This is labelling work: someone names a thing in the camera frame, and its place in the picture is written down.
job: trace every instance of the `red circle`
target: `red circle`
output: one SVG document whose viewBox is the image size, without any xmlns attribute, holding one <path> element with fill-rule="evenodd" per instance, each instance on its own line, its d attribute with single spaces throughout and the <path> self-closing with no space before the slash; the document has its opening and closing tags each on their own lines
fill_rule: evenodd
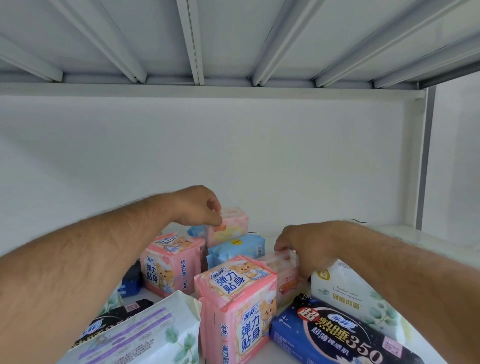
<svg viewBox="0 0 480 364">
<path fill-rule="evenodd" d="M 297 315 L 304 321 L 317 322 L 320 319 L 320 314 L 317 310 L 311 307 L 300 307 Z"/>
</svg>

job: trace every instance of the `pink sanitary pad package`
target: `pink sanitary pad package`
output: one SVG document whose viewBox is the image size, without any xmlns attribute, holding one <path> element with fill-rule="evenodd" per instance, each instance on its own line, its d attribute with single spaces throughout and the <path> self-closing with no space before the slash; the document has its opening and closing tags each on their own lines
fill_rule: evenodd
<svg viewBox="0 0 480 364">
<path fill-rule="evenodd" d="M 247 362 L 268 342 L 276 314 L 276 273 L 239 255 L 195 277 L 200 341 L 209 363 Z"/>
<path fill-rule="evenodd" d="M 220 211 L 222 225 L 192 226 L 188 233 L 199 238 L 206 238 L 207 246 L 218 245 L 239 238 L 248 232 L 248 216 L 238 207 L 224 208 Z"/>
<path fill-rule="evenodd" d="M 161 297 L 177 290 L 193 293 L 204 249 L 205 239 L 174 232 L 157 236 L 140 256 L 145 287 Z"/>
<path fill-rule="evenodd" d="M 299 276 L 299 258 L 293 250 L 282 250 L 257 258 L 276 272 L 276 302 L 283 306 L 293 301 L 300 293 L 305 280 Z"/>
</svg>

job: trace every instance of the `white package with green leaves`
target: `white package with green leaves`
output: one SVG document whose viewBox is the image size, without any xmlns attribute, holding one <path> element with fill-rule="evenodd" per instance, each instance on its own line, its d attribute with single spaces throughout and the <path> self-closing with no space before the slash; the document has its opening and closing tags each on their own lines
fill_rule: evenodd
<svg viewBox="0 0 480 364">
<path fill-rule="evenodd" d="M 95 338 L 57 364 L 197 364 L 202 304 L 176 291 Z"/>
<path fill-rule="evenodd" d="M 312 274 L 312 295 L 401 344 L 409 338 L 409 323 L 340 260 L 331 268 Z"/>
</svg>

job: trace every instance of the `forearm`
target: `forearm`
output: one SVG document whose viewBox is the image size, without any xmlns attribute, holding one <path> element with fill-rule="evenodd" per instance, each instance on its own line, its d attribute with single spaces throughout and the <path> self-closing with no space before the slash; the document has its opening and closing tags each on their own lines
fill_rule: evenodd
<svg viewBox="0 0 480 364">
<path fill-rule="evenodd" d="M 0 257 L 0 362 L 62 356 L 172 221 L 166 200 L 156 195 L 79 221 Z"/>
<path fill-rule="evenodd" d="M 480 271 L 358 224 L 334 228 L 337 256 L 449 363 L 480 357 Z"/>
</svg>

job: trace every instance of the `yellow label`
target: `yellow label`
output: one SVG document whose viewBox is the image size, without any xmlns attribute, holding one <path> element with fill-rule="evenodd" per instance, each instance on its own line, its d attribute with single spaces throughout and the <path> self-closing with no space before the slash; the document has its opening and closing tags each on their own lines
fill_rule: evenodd
<svg viewBox="0 0 480 364">
<path fill-rule="evenodd" d="M 317 276 L 324 280 L 330 280 L 330 273 L 328 272 L 328 270 L 319 270 L 317 272 Z"/>
</svg>

